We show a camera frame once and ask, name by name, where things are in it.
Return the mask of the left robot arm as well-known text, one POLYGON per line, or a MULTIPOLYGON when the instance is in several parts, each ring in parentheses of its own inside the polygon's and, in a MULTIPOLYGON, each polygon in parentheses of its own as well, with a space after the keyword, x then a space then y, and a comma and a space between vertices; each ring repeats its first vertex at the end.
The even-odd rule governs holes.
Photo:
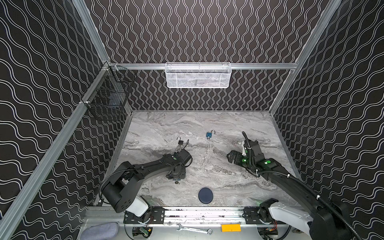
POLYGON ((129 212, 145 219, 150 206, 138 197, 142 185, 160 176, 169 180, 184 179, 186 168, 192 162, 192 155, 185 149, 165 154, 159 160, 145 164, 132 165, 128 161, 123 162, 103 182, 100 195, 105 197, 116 213, 129 212))

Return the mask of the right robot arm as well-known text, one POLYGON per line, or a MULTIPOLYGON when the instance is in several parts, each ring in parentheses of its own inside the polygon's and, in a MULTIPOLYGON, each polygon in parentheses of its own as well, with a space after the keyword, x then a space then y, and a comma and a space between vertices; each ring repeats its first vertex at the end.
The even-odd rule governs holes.
POLYGON ((258 141, 245 139, 241 152, 230 151, 228 162, 244 168, 254 177, 262 177, 281 188, 302 207, 288 207, 271 198, 262 202, 257 211, 244 212, 264 224, 285 223, 311 237, 313 240, 359 240, 347 206, 322 197, 300 179, 289 173, 282 164, 265 158, 258 141))

